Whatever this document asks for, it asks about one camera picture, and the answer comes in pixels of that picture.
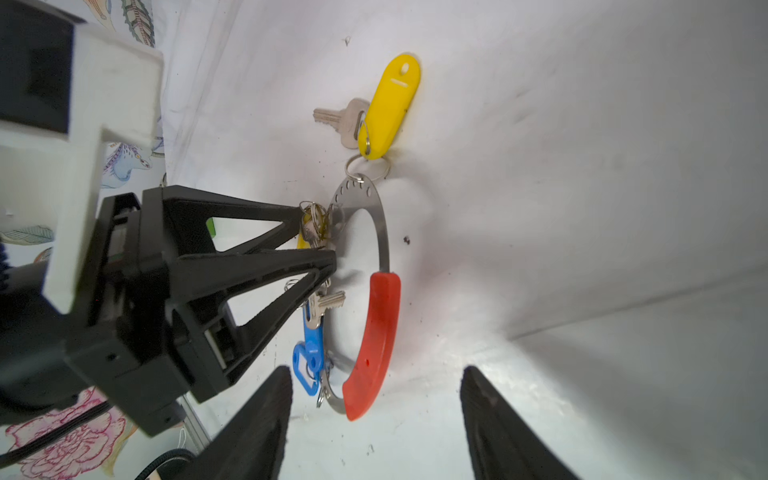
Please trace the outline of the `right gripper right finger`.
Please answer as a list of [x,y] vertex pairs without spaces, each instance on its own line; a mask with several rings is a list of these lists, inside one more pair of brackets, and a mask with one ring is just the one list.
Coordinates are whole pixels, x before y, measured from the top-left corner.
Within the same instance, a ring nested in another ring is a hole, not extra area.
[[464,369],[460,400],[477,479],[574,479],[475,366]]

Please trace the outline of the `metal keyring with red handle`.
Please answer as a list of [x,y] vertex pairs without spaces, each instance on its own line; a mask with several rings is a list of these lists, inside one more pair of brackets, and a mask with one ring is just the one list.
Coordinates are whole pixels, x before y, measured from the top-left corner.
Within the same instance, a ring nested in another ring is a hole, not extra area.
[[387,377],[397,335],[402,284],[390,270],[387,222],[373,180],[363,174],[350,175],[335,190],[328,208],[328,245],[335,247],[347,224],[358,213],[371,218],[377,245],[378,269],[369,277],[365,329],[354,366],[343,383],[342,394],[332,389],[329,371],[321,372],[321,397],[347,420],[361,419],[373,406]]

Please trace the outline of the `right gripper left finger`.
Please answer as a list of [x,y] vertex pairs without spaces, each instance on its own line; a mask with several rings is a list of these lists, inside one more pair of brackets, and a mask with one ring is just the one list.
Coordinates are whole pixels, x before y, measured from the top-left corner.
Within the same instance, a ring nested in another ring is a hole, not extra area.
[[279,366],[179,477],[278,478],[285,455],[292,396],[290,369]]

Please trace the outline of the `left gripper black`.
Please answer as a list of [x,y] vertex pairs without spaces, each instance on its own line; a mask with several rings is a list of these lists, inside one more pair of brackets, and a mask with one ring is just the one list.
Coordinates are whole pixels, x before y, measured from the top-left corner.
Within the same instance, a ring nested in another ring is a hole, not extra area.
[[[169,270],[174,343],[191,375],[191,393],[205,402],[238,382],[335,272],[336,255],[266,250],[298,234],[303,211],[296,206],[178,185],[164,188],[162,199],[166,225],[184,255]],[[189,384],[171,351],[163,303],[156,293],[135,299],[123,273],[139,217],[135,194],[104,199],[67,314],[43,295],[50,261],[19,267],[1,261],[2,424],[69,408],[90,387],[149,436],[185,419],[178,399]],[[211,218],[276,225],[228,254],[214,253]]]

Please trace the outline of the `silver key with blue tag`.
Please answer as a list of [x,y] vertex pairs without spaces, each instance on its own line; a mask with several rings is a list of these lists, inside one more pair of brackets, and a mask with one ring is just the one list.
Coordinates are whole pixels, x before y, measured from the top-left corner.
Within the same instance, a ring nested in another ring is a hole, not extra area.
[[309,297],[306,306],[305,326],[310,330],[317,330],[320,328],[326,311],[342,307],[345,299],[346,294],[344,291],[328,294],[313,293]]

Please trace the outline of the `blue key tag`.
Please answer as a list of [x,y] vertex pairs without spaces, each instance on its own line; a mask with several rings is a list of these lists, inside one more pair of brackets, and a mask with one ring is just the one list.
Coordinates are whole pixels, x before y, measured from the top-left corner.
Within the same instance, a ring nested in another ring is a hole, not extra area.
[[294,346],[293,372],[306,394],[316,396],[320,389],[321,372],[325,369],[322,315],[313,312],[309,301],[304,303],[301,311],[304,340]]

